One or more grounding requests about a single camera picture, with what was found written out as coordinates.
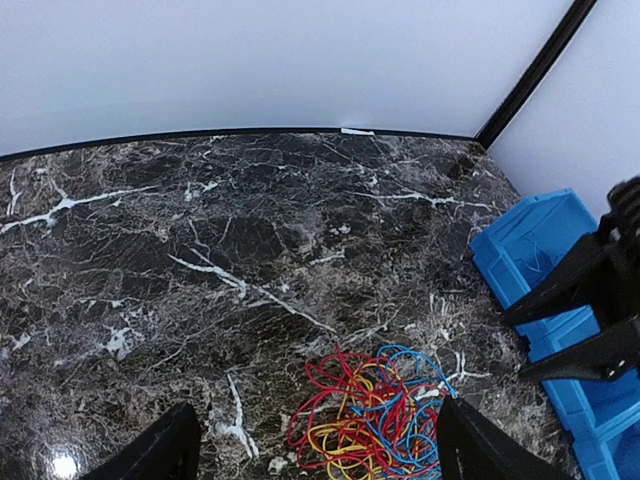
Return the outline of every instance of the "wall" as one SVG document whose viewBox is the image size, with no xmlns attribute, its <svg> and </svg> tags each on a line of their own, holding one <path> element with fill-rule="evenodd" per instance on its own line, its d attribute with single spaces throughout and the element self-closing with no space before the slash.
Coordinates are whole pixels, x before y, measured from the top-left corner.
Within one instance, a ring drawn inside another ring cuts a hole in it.
<svg viewBox="0 0 640 480">
<path fill-rule="evenodd" d="M 572 187 L 599 216 L 640 173 L 639 138 L 640 2 L 605 0 L 490 153 L 521 193 Z"/>
<path fill-rule="evenodd" d="M 3 0 L 0 155 L 145 133 L 473 136 L 570 0 Z"/>
</svg>

